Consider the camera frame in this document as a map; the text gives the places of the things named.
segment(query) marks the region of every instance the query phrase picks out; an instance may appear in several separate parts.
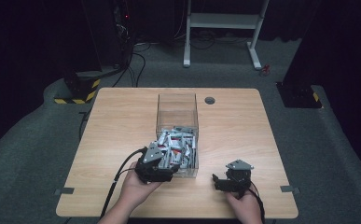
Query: black equipment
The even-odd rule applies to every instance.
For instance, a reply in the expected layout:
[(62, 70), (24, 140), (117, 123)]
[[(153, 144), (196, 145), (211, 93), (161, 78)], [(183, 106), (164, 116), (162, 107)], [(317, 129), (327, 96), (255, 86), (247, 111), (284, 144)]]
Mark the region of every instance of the black equipment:
[(254, 168), (252, 165), (236, 160), (228, 164), (226, 167), (229, 169), (226, 171), (227, 179), (218, 179), (216, 175), (213, 175), (215, 181), (215, 189), (226, 192), (237, 192), (239, 198), (244, 196), (244, 193), (250, 189), (252, 174), (251, 170)]
[(169, 182), (174, 173), (178, 171), (180, 165), (175, 165), (170, 169), (159, 168), (160, 160), (164, 154), (157, 145), (150, 144), (149, 148), (143, 148), (143, 155), (137, 161), (134, 171), (143, 182)]

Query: black cable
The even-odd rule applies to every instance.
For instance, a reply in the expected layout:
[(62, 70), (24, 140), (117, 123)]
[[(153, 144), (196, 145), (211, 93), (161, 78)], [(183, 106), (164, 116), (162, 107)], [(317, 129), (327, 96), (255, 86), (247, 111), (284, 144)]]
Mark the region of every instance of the black cable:
[(118, 78), (117, 81), (113, 84), (112, 87), (115, 87), (115, 86), (119, 83), (119, 81), (120, 81), (121, 78), (124, 76), (124, 74), (127, 72), (127, 70), (128, 70), (128, 69), (124, 69), (124, 71), (122, 71), (121, 76), (119, 76), (119, 78)]
[(140, 78), (140, 76), (142, 75), (142, 72), (143, 72), (143, 70), (145, 69), (145, 66), (146, 66), (146, 59), (145, 59), (145, 57), (143, 57), (143, 55), (141, 55), (141, 54), (134, 53), (134, 55), (139, 56), (139, 57), (142, 58), (142, 60), (143, 60), (142, 69), (140, 69), (139, 75), (137, 75), (137, 79), (136, 79), (136, 85), (135, 85), (135, 86), (138, 87), (138, 86), (139, 86), (139, 78)]
[(186, 11), (186, 0), (183, 0), (183, 13), (181, 15), (181, 21), (180, 21), (179, 29), (177, 30), (176, 34), (174, 35), (174, 38), (177, 37), (177, 35), (180, 33), (180, 30), (181, 30), (181, 28), (183, 26), (184, 15), (186, 14), (185, 11)]
[(251, 182), (252, 185), (255, 187), (256, 192), (252, 191), (251, 189), (248, 189), (248, 191), (250, 191), (250, 193), (252, 193), (253, 196), (255, 196), (255, 198), (257, 199), (258, 205), (259, 205), (259, 210), (261, 212), (261, 221), (263, 224), (265, 224), (265, 209), (264, 209), (264, 203), (261, 201), (261, 199), (259, 198), (259, 193), (258, 193), (258, 189), (256, 187), (256, 185)]
[(215, 37), (212, 34), (209, 34), (208, 36), (197, 35), (197, 37), (198, 37), (198, 40), (200, 40), (200, 41), (204, 41), (204, 42), (212, 41), (212, 43), (209, 46), (205, 47), (205, 48), (200, 48), (200, 47), (197, 47), (197, 46), (190, 43), (189, 45), (194, 49), (209, 49), (215, 44)]
[(134, 50), (133, 52), (138, 52), (138, 53), (140, 53), (140, 52), (146, 51), (146, 50), (148, 50), (148, 49), (151, 48), (151, 43), (144, 43), (144, 44), (148, 44), (148, 47), (145, 48), (145, 49)]
[(67, 218), (63, 224), (67, 224), (70, 221), (70, 219), (72, 219), (72, 218), (71, 217)]
[(123, 173), (128, 172), (128, 171), (131, 171), (131, 170), (134, 170), (134, 168), (129, 168), (129, 169), (123, 170), (123, 171), (121, 171), (121, 173), (119, 173), (119, 174), (122, 175)]
[(116, 75), (116, 74), (120, 73), (121, 71), (122, 71), (122, 69), (121, 69), (121, 68), (118, 68), (118, 69), (116, 69), (116, 70), (114, 70), (114, 71), (107, 72), (107, 73), (102, 74), (102, 75), (99, 75), (99, 76), (83, 77), (83, 80), (91, 80), (91, 79), (95, 80), (95, 79), (102, 79), (102, 78), (104, 78), (104, 77), (112, 77), (113, 75)]
[(135, 85), (135, 77), (134, 77), (134, 72), (133, 72), (133, 69), (129, 66), (128, 67), (128, 71), (130, 72), (130, 75), (131, 75), (131, 83), (132, 83), (132, 87), (134, 87)]
[(121, 164), (121, 166), (119, 167), (119, 169), (117, 171), (116, 176), (114, 177), (113, 183), (111, 184), (110, 190), (107, 193), (107, 197), (104, 202), (104, 208), (102, 209), (102, 213), (101, 213), (101, 216), (99, 217), (99, 219), (101, 219), (106, 212), (107, 206), (110, 203), (111, 196), (113, 195), (114, 188), (116, 187), (116, 184), (119, 180), (119, 176), (122, 174), (122, 169), (124, 168), (125, 164), (128, 162), (128, 160), (131, 159), (132, 156), (136, 155), (139, 152), (143, 152), (145, 150), (146, 150), (146, 148), (137, 149)]
[(242, 42), (245, 42), (247, 41), (248, 38), (236, 38), (236, 39), (233, 39), (233, 40), (221, 40), (221, 39), (216, 39), (215, 42), (217, 44), (239, 44), (239, 43), (242, 43)]
[(80, 123), (80, 126), (78, 128), (78, 141), (81, 141), (81, 132), (82, 132), (82, 125), (85, 121), (88, 121), (88, 116), (90, 115), (90, 112), (91, 112), (92, 108), (87, 111), (87, 112), (79, 112), (78, 114), (82, 114), (82, 120), (81, 120), (81, 123)]

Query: human hand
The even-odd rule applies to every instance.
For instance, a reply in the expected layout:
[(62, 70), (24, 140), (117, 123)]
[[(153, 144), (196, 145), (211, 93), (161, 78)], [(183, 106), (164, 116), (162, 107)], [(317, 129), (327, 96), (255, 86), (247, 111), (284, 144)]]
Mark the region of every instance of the human hand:
[[(250, 190), (257, 192), (252, 185)], [(231, 192), (224, 192), (227, 202), (235, 213), (235, 216), (242, 222), (242, 224), (260, 224), (261, 211), (257, 202), (257, 198), (250, 192), (246, 191), (241, 199), (235, 198)]]
[[(136, 166), (136, 162), (131, 164), (130, 169)], [(143, 203), (148, 196), (162, 183), (143, 183), (134, 170), (128, 171), (122, 183), (121, 193), (114, 206), (99, 221), (99, 224), (125, 224), (131, 212)]]
[[(133, 162), (130, 169), (133, 169), (135, 166), (136, 162)], [(125, 176), (118, 202), (128, 205), (133, 210), (143, 203), (161, 184), (161, 182), (143, 183), (137, 173), (134, 170), (130, 170)]]

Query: white metal stand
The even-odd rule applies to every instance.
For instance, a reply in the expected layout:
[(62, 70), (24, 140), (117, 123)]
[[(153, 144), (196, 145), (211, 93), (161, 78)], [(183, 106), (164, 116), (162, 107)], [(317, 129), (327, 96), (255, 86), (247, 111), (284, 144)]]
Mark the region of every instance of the white metal stand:
[(252, 42), (247, 42), (247, 49), (253, 61), (256, 70), (261, 69), (256, 53), (256, 42), (258, 40), (259, 31), (264, 21), (265, 12), (267, 11), (270, 0), (264, 0), (262, 9), (258, 15), (240, 15), (240, 14), (215, 14), (215, 13), (191, 13), (191, 0), (188, 0), (187, 8), (187, 33), (186, 44), (184, 49), (184, 67), (191, 66), (190, 60), (190, 32), (191, 27), (206, 28), (229, 28), (229, 29), (248, 29), (255, 30)]

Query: desk leg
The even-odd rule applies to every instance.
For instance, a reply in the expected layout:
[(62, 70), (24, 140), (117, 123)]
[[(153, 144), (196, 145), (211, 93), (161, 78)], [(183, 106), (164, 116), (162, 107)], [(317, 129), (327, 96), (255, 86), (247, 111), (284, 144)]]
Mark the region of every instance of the desk leg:
[(259, 59), (258, 59), (258, 56), (256, 53), (256, 42), (258, 40), (259, 31), (261, 30), (262, 22), (264, 21), (265, 12), (267, 11), (269, 2), (270, 2), (270, 0), (264, 0), (262, 9), (259, 12), (258, 21), (256, 24), (256, 30), (254, 31), (254, 34), (253, 34), (253, 40), (252, 40), (252, 42), (247, 42), (247, 49), (250, 52), (250, 56), (253, 61), (253, 66), (255, 67), (256, 70), (261, 70), (261, 68), (262, 68), (261, 63), (259, 62)]
[(264, 18), (259, 17), (257, 24), (256, 24), (256, 30), (253, 33), (253, 40), (252, 42), (247, 42), (247, 49), (249, 50), (250, 56), (253, 61), (253, 66), (256, 70), (261, 70), (261, 63), (259, 62), (257, 53), (256, 53), (256, 42), (258, 40), (259, 31), (261, 30), (262, 22), (264, 21)]
[(191, 0), (188, 0), (186, 44), (184, 46), (184, 61), (183, 61), (184, 67), (191, 66), (191, 59), (190, 59), (191, 46), (189, 43), (190, 33), (191, 33)]

